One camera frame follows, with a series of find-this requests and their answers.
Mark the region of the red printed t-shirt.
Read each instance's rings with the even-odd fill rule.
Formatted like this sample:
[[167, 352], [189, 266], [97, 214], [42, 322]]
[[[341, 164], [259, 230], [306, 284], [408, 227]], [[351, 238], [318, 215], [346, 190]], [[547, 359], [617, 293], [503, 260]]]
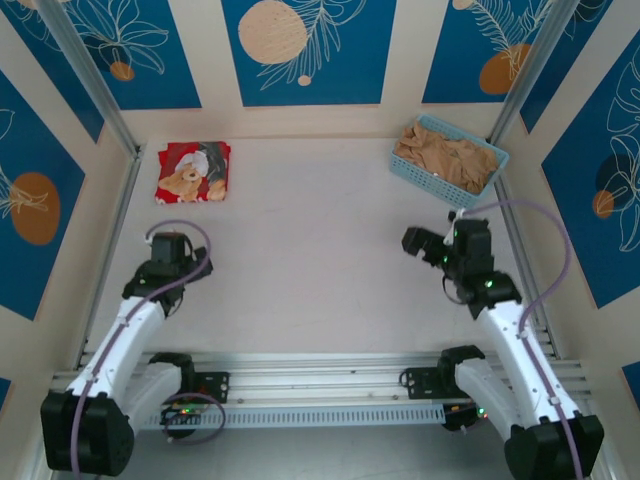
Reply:
[[224, 141], [170, 142], [158, 153], [157, 204], [224, 201], [231, 147]]

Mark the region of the light blue plastic basket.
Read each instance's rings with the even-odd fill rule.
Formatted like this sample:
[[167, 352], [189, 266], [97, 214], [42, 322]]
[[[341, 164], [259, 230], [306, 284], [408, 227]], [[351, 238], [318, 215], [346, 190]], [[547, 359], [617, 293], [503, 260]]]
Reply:
[[418, 116], [414, 120], [414, 122], [407, 127], [413, 126], [416, 121], [418, 121], [427, 129], [445, 134], [449, 139], [468, 139], [470, 141], [473, 141], [474, 143], [479, 144], [480, 146], [492, 149], [496, 153], [497, 159], [499, 161], [498, 170], [490, 175], [488, 184], [480, 194], [471, 194], [459, 187], [456, 187], [455, 185], [444, 181], [442, 178], [423, 170], [422, 168], [414, 166], [408, 161], [397, 156], [394, 153], [394, 147], [396, 145], [395, 143], [391, 151], [391, 172], [409, 181], [409, 183], [418, 186], [423, 190], [435, 195], [436, 197], [448, 202], [450, 205], [456, 208], [470, 209], [475, 206], [481, 199], [483, 199], [483, 197], [488, 194], [489, 190], [498, 179], [499, 175], [505, 169], [510, 159], [509, 154], [487, 143], [485, 140], [431, 115], [422, 114]]

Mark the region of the tan t-shirt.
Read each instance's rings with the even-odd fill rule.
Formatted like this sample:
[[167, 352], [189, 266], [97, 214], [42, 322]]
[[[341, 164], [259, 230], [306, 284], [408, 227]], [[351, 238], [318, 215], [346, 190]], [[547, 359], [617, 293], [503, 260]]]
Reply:
[[422, 126], [418, 121], [406, 127], [394, 153], [409, 163], [434, 174], [471, 194], [486, 187], [499, 161], [496, 153], [468, 139], [453, 140]]

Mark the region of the small black controller board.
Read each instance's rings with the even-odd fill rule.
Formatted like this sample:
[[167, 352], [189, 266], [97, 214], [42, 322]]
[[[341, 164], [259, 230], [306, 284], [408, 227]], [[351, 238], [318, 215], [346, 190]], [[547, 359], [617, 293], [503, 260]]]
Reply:
[[484, 408], [475, 403], [444, 406], [445, 423], [448, 431], [460, 431], [473, 427], [477, 422], [488, 418]]
[[163, 427], [196, 425], [200, 422], [203, 413], [204, 409], [201, 408], [170, 405], [161, 411], [160, 425]]

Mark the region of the blue floral wall poster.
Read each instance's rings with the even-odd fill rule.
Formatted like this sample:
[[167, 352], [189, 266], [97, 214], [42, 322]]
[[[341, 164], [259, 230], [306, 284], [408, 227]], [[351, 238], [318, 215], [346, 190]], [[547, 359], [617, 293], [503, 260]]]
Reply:
[[640, 31], [542, 163], [597, 307], [640, 286]]
[[25, 69], [21, 78], [34, 73], [36, 83], [75, 116], [94, 144], [100, 143], [105, 120], [33, 4], [0, 0], [0, 51]]
[[64, 0], [62, 8], [120, 109], [201, 106], [168, 0]]
[[422, 102], [501, 102], [555, 0], [449, 0]]
[[221, 0], [246, 108], [377, 105], [397, 0]]
[[84, 179], [0, 71], [0, 306], [36, 318]]
[[519, 114], [527, 135], [593, 91], [640, 28], [640, 0], [577, 0]]

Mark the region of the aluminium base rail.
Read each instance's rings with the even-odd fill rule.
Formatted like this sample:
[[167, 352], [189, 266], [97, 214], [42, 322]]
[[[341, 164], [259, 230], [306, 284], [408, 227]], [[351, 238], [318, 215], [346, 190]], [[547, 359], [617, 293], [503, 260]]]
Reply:
[[230, 374], [234, 408], [407, 404], [400, 374], [434, 367], [440, 354], [194, 353], [198, 372]]

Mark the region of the aluminium frame post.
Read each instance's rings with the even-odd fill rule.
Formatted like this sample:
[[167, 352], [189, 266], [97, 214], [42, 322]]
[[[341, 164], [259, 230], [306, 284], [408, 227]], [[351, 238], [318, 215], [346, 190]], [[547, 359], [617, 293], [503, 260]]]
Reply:
[[519, 117], [520, 110], [544, 69], [580, 0], [554, 0], [524, 65], [508, 92], [487, 141], [499, 145]]
[[108, 85], [63, 7], [57, 0], [34, 0], [34, 5], [114, 137], [124, 151], [135, 159], [138, 156], [139, 145], [126, 125]]

